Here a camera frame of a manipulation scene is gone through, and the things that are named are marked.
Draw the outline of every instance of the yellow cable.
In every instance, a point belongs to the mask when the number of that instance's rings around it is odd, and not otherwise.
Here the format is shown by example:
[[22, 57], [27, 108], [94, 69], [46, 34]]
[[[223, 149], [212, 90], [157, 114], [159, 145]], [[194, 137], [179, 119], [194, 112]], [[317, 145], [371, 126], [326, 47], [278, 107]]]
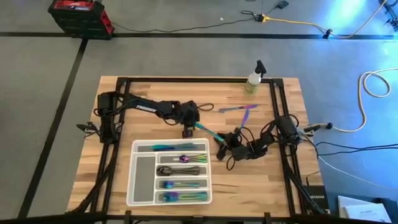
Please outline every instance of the yellow cable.
[[[361, 31], [374, 18], [374, 16], [383, 8], [383, 6], [385, 5], [386, 2], [387, 2], [387, 0], [384, 0], [384, 2], [380, 5], [380, 7], [376, 11], [374, 11], [374, 13], [371, 15], [371, 17], [369, 17], [369, 19], [367, 19], [367, 21], [351, 35], [336, 35], [332, 32], [330, 34], [339, 39], [352, 38], [355, 34], [357, 34], [359, 31]], [[328, 31], [328, 29], [326, 29], [318, 24], [312, 23], [312, 22], [290, 21], [287, 19], [274, 19], [274, 18], [263, 15], [262, 22], [267, 22], [267, 21], [277, 21], [277, 22], [287, 22], [287, 23], [291, 23], [291, 24], [309, 25], [309, 26], [314, 26], [320, 30]]]

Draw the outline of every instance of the concrete floor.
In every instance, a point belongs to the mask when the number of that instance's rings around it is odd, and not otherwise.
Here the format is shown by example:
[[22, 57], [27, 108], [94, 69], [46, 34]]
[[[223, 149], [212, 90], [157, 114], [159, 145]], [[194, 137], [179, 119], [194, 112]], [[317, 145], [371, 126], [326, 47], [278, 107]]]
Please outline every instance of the concrete floor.
[[[0, 32], [61, 32], [46, 10], [51, 0], [5, 0], [0, 8]], [[263, 11], [277, 1], [264, 0]], [[311, 21], [349, 34], [378, 7], [376, 0], [291, 0], [276, 18]], [[164, 30], [206, 26], [246, 18], [240, 10], [259, 12], [261, 0], [104, 0], [111, 20], [135, 29]], [[361, 34], [393, 34], [381, 12]], [[253, 21], [193, 30], [192, 32], [319, 34], [313, 27]], [[0, 37], [1, 129], [4, 142], [0, 157], [0, 218], [19, 211], [45, 138], [58, 106], [80, 40], [69, 38]], [[311, 123], [333, 122], [355, 128], [361, 117], [357, 103], [357, 81], [366, 71], [396, 67], [398, 43], [393, 40], [277, 40], [277, 39], [157, 39], [117, 38], [90, 40], [30, 216], [63, 213], [67, 206], [83, 144], [83, 133], [75, 127], [90, 117], [95, 91], [102, 75], [195, 75], [246, 76], [256, 60], [266, 65], [268, 77], [299, 77]], [[386, 73], [392, 93], [383, 99], [364, 95], [368, 124], [354, 134], [319, 131], [316, 141], [351, 146], [394, 143], [398, 123], [398, 78]], [[376, 93], [386, 90], [370, 78]], [[320, 146], [321, 152], [342, 149]], [[330, 164], [366, 180], [398, 189], [394, 162], [397, 151], [362, 152], [327, 157]], [[386, 190], [320, 163], [329, 192], [389, 197]]]

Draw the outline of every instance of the wooden table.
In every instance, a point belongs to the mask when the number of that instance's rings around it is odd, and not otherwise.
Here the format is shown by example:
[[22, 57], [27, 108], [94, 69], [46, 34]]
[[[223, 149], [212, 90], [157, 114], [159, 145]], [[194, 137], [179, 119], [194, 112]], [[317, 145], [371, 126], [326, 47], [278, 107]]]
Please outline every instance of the wooden table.
[[[101, 77], [97, 94], [114, 91], [116, 80], [117, 77]], [[306, 125], [307, 112], [299, 80], [283, 80], [290, 114], [298, 117], [300, 125]], [[230, 132], [239, 126], [244, 110], [221, 114], [216, 112], [219, 108], [258, 104], [257, 108], [251, 110], [246, 125], [253, 131], [255, 138], [258, 138], [261, 128], [274, 119], [269, 88], [268, 84], [260, 84], [255, 95], [246, 95], [242, 83], [137, 82], [132, 83], [130, 92], [155, 101], [193, 100], [198, 105], [213, 103], [214, 111], [200, 112], [200, 122], [207, 128], [221, 133]], [[94, 114], [91, 115], [91, 121], [100, 123], [99, 117]], [[136, 139], [178, 139], [181, 138], [181, 131], [181, 125], [169, 126], [154, 114], [139, 110], [126, 111], [108, 214], [124, 215], [126, 210], [131, 210], [132, 215], [149, 216], [262, 217], [264, 212], [269, 212], [272, 217], [289, 217], [278, 144], [270, 146], [264, 157], [239, 161], [233, 170], [228, 171], [226, 159], [222, 162], [217, 160], [215, 155], [218, 146], [204, 131], [195, 131], [194, 137], [208, 138], [210, 141], [213, 201], [208, 205], [128, 207], [126, 190], [132, 142]], [[97, 136], [85, 140], [68, 210], [75, 208], [94, 185], [101, 150], [102, 144]], [[318, 171], [318, 162], [310, 144], [301, 143], [297, 155], [302, 177]], [[311, 176], [311, 183], [320, 182], [319, 175]], [[294, 186], [293, 189], [295, 208], [299, 211]]]

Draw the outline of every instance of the spray bottle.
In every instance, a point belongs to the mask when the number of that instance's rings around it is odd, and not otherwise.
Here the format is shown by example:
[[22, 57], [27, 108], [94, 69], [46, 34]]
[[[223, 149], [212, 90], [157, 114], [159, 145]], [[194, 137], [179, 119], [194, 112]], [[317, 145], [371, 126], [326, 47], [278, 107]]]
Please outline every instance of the spray bottle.
[[262, 62], [258, 60], [256, 69], [254, 69], [254, 72], [249, 75], [246, 86], [244, 87], [245, 90], [249, 93], [254, 93], [265, 73], [267, 73], [266, 68]]

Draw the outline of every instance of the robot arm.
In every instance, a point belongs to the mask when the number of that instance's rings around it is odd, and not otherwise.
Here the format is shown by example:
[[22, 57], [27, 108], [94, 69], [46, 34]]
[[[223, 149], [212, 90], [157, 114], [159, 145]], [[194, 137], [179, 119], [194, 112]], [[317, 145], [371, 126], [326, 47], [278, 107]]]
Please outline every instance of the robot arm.
[[[124, 96], [124, 103], [116, 107], [118, 100]], [[106, 92], [97, 96], [96, 114], [101, 118], [99, 127], [99, 141], [112, 144], [119, 139], [119, 131], [114, 122], [114, 116], [127, 109], [137, 109], [156, 114], [163, 120], [171, 119], [175, 124], [184, 125], [183, 138], [192, 137], [195, 123], [199, 122], [199, 111], [195, 102], [188, 101], [160, 101], [156, 102], [128, 94], [121, 95], [116, 92]]]

